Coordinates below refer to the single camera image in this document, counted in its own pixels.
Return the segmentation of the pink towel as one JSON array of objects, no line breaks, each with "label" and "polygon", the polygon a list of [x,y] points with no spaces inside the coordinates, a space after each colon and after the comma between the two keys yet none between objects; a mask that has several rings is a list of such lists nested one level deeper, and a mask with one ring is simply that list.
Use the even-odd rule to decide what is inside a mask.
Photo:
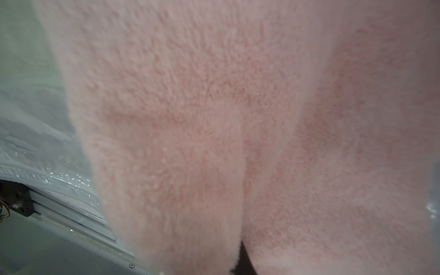
[{"label": "pink towel", "polygon": [[437,275],[438,1],[33,1],[148,269]]}]

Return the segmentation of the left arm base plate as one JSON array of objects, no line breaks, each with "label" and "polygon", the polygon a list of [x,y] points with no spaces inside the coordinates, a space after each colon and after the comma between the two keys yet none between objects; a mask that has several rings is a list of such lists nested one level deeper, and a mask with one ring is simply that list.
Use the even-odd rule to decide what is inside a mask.
[{"label": "left arm base plate", "polygon": [[8,208],[24,217],[35,212],[30,188],[24,184],[1,180],[1,201]]}]

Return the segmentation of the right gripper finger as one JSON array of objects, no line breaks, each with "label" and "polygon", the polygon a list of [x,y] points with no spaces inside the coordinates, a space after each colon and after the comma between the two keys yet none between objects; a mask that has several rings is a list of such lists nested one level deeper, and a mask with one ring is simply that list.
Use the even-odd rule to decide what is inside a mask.
[{"label": "right gripper finger", "polygon": [[238,262],[231,270],[231,273],[233,275],[257,275],[243,241],[240,246]]}]

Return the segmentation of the clear plastic vacuum bag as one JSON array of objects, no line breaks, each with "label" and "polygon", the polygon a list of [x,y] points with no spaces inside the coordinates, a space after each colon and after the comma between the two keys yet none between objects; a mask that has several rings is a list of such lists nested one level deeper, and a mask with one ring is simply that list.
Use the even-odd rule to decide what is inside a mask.
[{"label": "clear plastic vacuum bag", "polygon": [[58,66],[30,1],[1,2],[1,176],[103,217]]}]

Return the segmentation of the aluminium mounting rail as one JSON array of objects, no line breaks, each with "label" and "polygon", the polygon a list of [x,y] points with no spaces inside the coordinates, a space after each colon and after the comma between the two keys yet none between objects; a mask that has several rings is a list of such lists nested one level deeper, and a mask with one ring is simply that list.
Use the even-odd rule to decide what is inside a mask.
[{"label": "aluminium mounting rail", "polygon": [[30,189],[30,196],[35,209],[34,217],[50,223],[55,232],[75,244],[81,245],[95,255],[117,264],[130,275],[151,275],[134,255],[117,243],[107,222],[70,201],[63,201],[53,194]]}]

